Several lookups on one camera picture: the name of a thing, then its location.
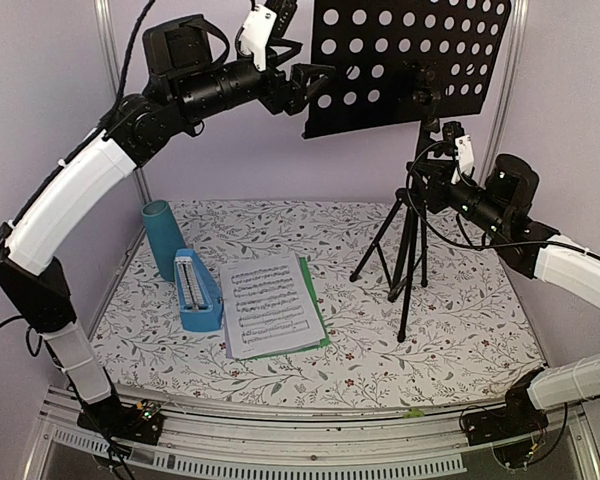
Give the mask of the black music stand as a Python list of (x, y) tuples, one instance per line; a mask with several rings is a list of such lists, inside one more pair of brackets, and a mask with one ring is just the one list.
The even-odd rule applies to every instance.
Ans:
[(336, 74), (312, 101), (307, 139), (416, 122), (417, 163), (453, 164), (432, 139), (444, 118), (481, 112), (509, 1), (317, 1), (311, 59)]

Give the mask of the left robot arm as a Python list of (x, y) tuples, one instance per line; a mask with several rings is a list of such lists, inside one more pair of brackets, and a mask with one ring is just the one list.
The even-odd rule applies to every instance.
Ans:
[(102, 197), (172, 137), (194, 135), (206, 119), (251, 101), (272, 114), (295, 115), (316, 99), (336, 70), (294, 63), (301, 46), (285, 38), (291, 18), (287, 11), (254, 7), (237, 38), (225, 42), (238, 53), (234, 61), (212, 54), (210, 41), (222, 32), (202, 15), (144, 31), (145, 89), (119, 92), (95, 129), (1, 229), (0, 287), (108, 434), (121, 433), (129, 415), (78, 323), (56, 250)]

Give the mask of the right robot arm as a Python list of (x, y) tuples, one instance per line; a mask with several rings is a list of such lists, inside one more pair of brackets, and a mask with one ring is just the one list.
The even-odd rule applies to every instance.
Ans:
[[(489, 248), (511, 269), (600, 309), (600, 256), (530, 218), (539, 176), (528, 163), (499, 155), (484, 186), (467, 178), (455, 180), (456, 172), (453, 160), (416, 159), (407, 167), (430, 212), (455, 210), (486, 234)], [(517, 436), (534, 422), (536, 411), (597, 398), (600, 353), (522, 377), (507, 391), (508, 406), (498, 412), (497, 427), (504, 435)]]

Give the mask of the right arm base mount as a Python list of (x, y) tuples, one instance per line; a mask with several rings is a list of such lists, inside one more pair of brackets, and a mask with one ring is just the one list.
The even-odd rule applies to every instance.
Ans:
[(459, 418), (459, 426), (470, 446), (482, 445), (541, 432), (549, 425), (542, 410), (537, 410), (527, 393), (514, 390), (505, 395), (505, 404), (494, 409), (469, 408)]

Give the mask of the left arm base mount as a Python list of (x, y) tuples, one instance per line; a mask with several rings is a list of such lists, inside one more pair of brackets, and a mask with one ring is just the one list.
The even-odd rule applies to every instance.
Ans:
[(125, 406), (117, 396), (94, 404), (84, 404), (77, 425), (99, 433), (105, 439), (117, 438), (156, 446), (163, 431), (165, 416), (155, 402), (142, 400)]

